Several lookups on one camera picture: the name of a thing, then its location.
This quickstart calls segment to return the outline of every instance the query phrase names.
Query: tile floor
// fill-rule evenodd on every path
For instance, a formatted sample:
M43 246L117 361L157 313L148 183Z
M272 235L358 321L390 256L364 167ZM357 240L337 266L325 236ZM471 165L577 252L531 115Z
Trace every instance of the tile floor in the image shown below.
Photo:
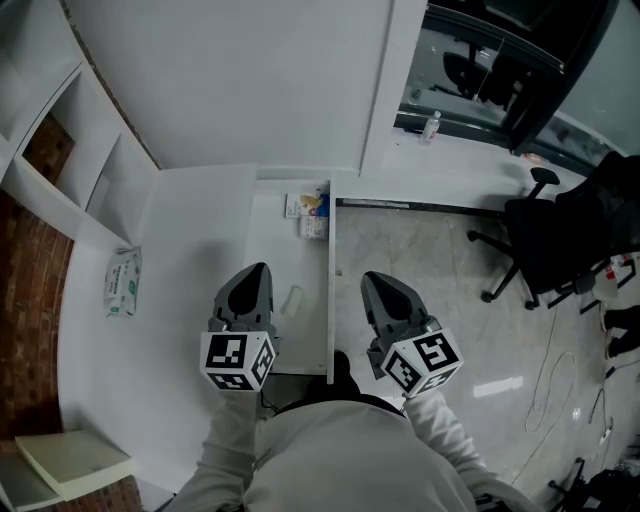
M504 236L498 222L455 214L339 208L336 223L336 265L337 273L342 274L336 278L336 348L349 355L363 392L402 402L399 388L388 377L373 378L365 354L373 331L364 315L360 279L364 272L376 270L414 287L429 313L451 328L465 364L442 388L449 405L474 437L489 468L508 482L517 477L516 487L540 504L553 499L547 482L566 478L576 457L587 459L587 476L595 474L603 464L613 466L640 433L640 365L620 369L606 382L607 417L614 418L609 443L598 442L604 428L602 402L592 424L588 423L607 364L597 308L579 315L585 298L574 296L548 310L550 299L541 297L542 307L527 311L523 306L527 289L517 277L496 302L480 301L480 292L495 287L510 260L480 242L469 242L466 232L476 229ZM640 303L640 279L623 288L612 306L636 303ZM525 418L554 322L528 422L529 430L535 432L528 433ZM565 351L576 355L577 367L571 357L563 357L549 386L552 368ZM640 350L609 365L639 358ZM574 369L576 385L564 413L524 467L559 417ZM519 377L523 385L517 389L474 397L476 386ZM547 413L542 418L549 388Z

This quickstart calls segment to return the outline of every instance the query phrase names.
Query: brick wall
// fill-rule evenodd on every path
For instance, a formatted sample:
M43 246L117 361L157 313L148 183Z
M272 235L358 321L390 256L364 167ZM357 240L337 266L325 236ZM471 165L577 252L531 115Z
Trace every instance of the brick wall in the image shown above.
M47 118L24 156L55 183L72 147ZM0 191L0 453L17 452L15 436L62 432L58 329L72 249L73 240ZM46 510L134 512L142 506L129 477Z

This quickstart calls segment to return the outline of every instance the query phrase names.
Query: white cube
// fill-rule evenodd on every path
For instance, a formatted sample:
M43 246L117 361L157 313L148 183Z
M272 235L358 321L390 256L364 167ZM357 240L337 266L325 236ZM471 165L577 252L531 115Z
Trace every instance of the white cube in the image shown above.
M451 331L441 329L394 343L382 370L411 398L442 386L463 362Z
M263 331L200 335L200 373L222 391L260 391L275 357Z

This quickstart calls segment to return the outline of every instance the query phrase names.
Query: black baseboard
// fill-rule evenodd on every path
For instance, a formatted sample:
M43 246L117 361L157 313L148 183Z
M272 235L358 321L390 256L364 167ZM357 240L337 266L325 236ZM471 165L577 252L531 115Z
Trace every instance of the black baseboard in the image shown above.
M486 219L500 220L500 213L495 210L483 210L482 208L466 208L464 206L451 206L447 204L414 203L411 201L385 201L377 199L348 199L337 198L336 207L341 208L381 208L386 210L407 210L438 213L457 213L459 215L472 215Z

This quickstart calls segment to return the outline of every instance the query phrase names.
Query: white long-sleeve shirt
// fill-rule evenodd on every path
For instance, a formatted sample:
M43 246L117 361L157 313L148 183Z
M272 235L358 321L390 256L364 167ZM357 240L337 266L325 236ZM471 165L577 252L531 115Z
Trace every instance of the white long-sleeve shirt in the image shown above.
M167 512L476 511L539 508L487 471L439 392L409 420L330 401L282 413L255 435L255 396L226 393L198 469Z

